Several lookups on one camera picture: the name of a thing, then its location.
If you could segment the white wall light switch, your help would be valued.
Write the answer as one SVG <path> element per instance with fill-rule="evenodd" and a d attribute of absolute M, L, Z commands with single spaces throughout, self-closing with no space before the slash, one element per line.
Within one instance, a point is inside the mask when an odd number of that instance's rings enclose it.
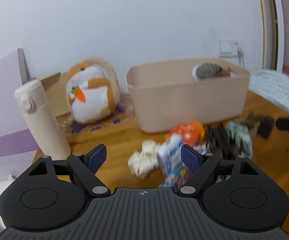
<path fill-rule="evenodd" d="M 218 40 L 218 57 L 225 58 L 232 56 L 233 45 L 230 40 Z"/>

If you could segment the green checked scrunchie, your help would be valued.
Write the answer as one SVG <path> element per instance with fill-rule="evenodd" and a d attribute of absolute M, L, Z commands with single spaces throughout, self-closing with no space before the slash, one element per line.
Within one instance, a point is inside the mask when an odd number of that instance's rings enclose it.
<path fill-rule="evenodd" d="M 230 139 L 234 141 L 235 146 L 241 149 L 242 154 L 251 159 L 253 155 L 252 141 L 248 128 L 237 122 L 228 121 L 226 131 Z"/>

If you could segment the striped light blue blanket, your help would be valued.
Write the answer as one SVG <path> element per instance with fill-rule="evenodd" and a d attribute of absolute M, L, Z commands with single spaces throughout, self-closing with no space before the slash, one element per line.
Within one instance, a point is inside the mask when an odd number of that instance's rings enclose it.
<path fill-rule="evenodd" d="M 289 77 L 274 70 L 251 74 L 249 90 L 289 113 Z"/>

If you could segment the orange white hamster plush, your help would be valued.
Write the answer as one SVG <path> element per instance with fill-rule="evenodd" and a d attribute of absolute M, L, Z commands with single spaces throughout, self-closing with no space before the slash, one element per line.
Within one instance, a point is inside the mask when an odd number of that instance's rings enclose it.
<path fill-rule="evenodd" d="M 120 101 L 113 66 L 100 57 L 73 65 L 66 74 L 66 99 L 77 123 L 91 124 L 110 116 Z"/>

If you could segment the wooden stand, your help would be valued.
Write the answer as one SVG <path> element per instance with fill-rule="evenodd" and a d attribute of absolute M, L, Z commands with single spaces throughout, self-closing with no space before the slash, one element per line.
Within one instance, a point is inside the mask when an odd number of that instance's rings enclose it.
<path fill-rule="evenodd" d="M 66 73 L 56 72 L 40 79 L 53 114 L 56 118 L 69 114 L 66 97 Z"/>

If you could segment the white wall power socket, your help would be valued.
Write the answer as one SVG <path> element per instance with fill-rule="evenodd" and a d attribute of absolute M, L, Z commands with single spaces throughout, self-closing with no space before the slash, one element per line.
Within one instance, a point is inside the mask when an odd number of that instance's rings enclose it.
<path fill-rule="evenodd" d="M 244 43 L 243 41 L 240 40 L 232 40 L 232 57 L 238 57 L 239 51 L 243 51 L 244 50 Z"/>

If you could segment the beige plastic storage bin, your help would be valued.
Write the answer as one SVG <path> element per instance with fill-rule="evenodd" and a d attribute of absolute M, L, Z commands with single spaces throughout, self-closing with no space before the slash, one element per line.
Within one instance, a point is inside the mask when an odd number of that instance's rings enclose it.
<path fill-rule="evenodd" d="M 229 76 L 196 80 L 194 67 L 205 62 L 230 70 Z M 241 115 L 250 77 L 231 62 L 198 57 L 131 67 L 126 82 L 140 129 L 157 133 L 193 120 L 205 125 Z"/>

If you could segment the wooden door frame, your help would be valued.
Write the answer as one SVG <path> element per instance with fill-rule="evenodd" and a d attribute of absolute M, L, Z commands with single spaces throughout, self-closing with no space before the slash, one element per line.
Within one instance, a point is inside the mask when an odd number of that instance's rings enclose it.
<path fill-rule="evenodd" d="M 263 19 L 263 69 L 283 70 L 284 18 L 282 0 L 260 0 Z"/>

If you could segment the brown fuzzy scrunchie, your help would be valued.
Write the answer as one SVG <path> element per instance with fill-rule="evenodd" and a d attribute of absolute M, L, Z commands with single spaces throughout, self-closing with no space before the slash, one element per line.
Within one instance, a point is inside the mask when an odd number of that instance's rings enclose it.
<path fill-rule="evenodd" d="M 248 116 L 239 117 L 234 121 L 247 127 L 251 140 L 253 140 L 256 135 L 268 139 L 276 122 L 270 115 L 255 114 L 253 112 L 250 112 Z"/>

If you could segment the cream knotted cloth bundle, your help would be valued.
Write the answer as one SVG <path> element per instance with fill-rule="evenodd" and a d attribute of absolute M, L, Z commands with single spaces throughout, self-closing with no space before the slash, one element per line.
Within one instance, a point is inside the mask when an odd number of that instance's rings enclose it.
<path fill-rule="evenodd" d="M 144 179 L 148 174 L 159 167 L 157 150 L 161 144 L 154 140 L 142 142 L 141 151 L 135 151 L 128 160 L 128 167 L 132 175 Z"/>

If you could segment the lilac board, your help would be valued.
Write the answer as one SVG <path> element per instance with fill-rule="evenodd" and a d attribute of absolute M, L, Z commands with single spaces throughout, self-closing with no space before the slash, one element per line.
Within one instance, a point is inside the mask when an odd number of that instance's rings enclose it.
<path fill-rule="evenodd" d="M 21 48 L 0 59 L 0 181 L 19 176 L 38 150 L 14 97 L 15 90 L 27 80 Z"/>

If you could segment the orange plastic bottle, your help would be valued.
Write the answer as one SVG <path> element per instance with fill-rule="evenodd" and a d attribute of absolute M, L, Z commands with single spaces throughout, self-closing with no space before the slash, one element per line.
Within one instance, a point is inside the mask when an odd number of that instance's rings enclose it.
<path fill-rule="evenodd" d="M 205 129 L 202 123 L 194 120 L 187 124 L 177 125 L 164 136 L 164 139 L 168 139 L 172 134 L 181 135 L 184 144 L 195 146 L 204 138 Z"/>

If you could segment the cream thermos bottle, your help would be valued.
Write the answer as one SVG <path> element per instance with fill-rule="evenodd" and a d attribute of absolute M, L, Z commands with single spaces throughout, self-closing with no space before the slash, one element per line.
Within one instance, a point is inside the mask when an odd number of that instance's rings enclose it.
<path fill-rule="evenodd" d="M 14 93 L 21 114 L 44 155 L 54 160 L 65 160 L 71 148 L 49 105 L 42 83 L 33 79 Z"/>

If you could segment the brown squirrel plush toy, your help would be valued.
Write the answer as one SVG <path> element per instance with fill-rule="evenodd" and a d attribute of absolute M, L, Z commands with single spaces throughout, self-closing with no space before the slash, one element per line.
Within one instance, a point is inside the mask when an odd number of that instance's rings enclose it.
<path fill-rule="evenodd" d="M 231 68 L 224 68 L 216 63 L 203 62 L 199 63 L 192 69 L 192 77 L 194 80 L 213 79 L 218 77 L 231 76 L 233 73 Z"/>

